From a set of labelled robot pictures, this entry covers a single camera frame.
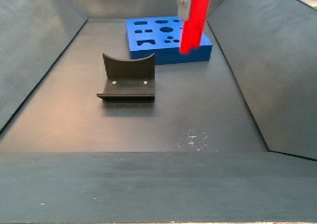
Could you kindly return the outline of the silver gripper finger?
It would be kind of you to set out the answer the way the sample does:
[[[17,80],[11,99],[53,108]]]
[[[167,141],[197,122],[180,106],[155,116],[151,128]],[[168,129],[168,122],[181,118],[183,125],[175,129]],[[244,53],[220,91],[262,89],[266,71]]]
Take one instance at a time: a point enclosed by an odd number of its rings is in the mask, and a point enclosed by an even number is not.
[[[176,0],[176,15],[181,20],[187,20],[191,12],[191,0]]]

